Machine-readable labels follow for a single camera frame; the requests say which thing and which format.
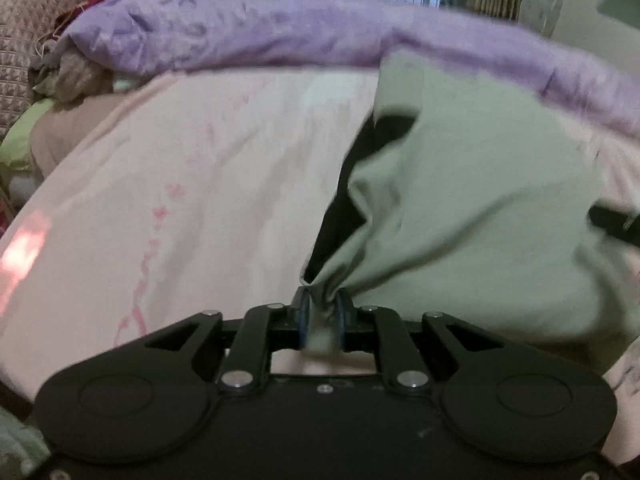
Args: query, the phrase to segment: purple blanket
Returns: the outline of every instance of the purple blanket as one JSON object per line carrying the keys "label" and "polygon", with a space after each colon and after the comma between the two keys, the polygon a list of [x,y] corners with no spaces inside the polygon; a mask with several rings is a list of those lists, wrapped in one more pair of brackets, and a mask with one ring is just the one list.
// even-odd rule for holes
{"label": "purple blanket", "polygon": [[487,70],[640,138],[640,82],[517,25],[383,0],[108,0],[67,29],[119,72],[227,66],[377,67],[408,48],[446,68]]}

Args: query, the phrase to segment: circular cover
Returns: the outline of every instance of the circular cover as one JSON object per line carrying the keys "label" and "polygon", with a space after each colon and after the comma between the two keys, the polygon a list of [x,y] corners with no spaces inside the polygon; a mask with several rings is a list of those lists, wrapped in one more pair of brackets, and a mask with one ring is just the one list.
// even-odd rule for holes
{"label": "circular cover", "polygon": [[47,381],[35,403],[56,451],[97,463],[151,458],[179,446],[203,419],[211,392],[169,360],[126,367],[90,360]]}
{"label": "circular cover", "polygon": [[478,352],[446,384],[442,406],[458,432],[500,458],[569,460],[597,449],[616,399],[596,374],[540,352]]}

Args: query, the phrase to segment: black strap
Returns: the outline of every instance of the black strap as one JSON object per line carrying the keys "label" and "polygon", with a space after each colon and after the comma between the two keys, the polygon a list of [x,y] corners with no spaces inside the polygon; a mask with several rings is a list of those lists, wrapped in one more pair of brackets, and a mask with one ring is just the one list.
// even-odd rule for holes
{"label": "black strap", "polygon": [[610,237],[640,248],[640,214],[597,202],[589,209],[589,220]]}

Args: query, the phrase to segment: red cloth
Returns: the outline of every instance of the red cloth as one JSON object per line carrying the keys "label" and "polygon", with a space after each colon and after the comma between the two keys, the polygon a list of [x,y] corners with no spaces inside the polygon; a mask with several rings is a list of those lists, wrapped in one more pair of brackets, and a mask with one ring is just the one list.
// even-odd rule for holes
{"label": "red cloth", "polygon": [[80,4],[77,4],[73,9],[68,10],[60,14],[54,22],[54,30],[51,37],[57,40],[65,29],[76,19],[80,14],[85,12],[89,7],[102,3],[104,0],[85,0]]}

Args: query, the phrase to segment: light green fabric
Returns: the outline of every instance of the light green fabric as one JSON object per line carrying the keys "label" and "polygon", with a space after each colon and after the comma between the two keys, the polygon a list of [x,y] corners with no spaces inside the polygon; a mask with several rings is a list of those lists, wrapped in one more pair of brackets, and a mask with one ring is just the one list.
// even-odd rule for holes
{"label": "light green fabric", "polygon": [[303,280],[314,304],[344,288],[356,306],[410,320],[442,311],[594,370],[613,365],[639,334],[637,291],[620,245],[588,227],[600,182],[577,142],[536,95],[409,54],[380,69],[374,118],[395,114],[417,120],[354,167],[348,191],[365,222]]}
{"label": "light green fabric", "polygon": [[0,408],[0,478],[23,480],[50,452],[40,431],[26,426]]}
{"label": "light green fabric", "polygon": [[640,30],[640,0],[604,0],[598,10]]}
{"label": "light green fabric", "polygon": [[21,115],[0,145],[0,164],[14,171],[31,170],[29,134],[53,104],[53,99],[43,99]]}

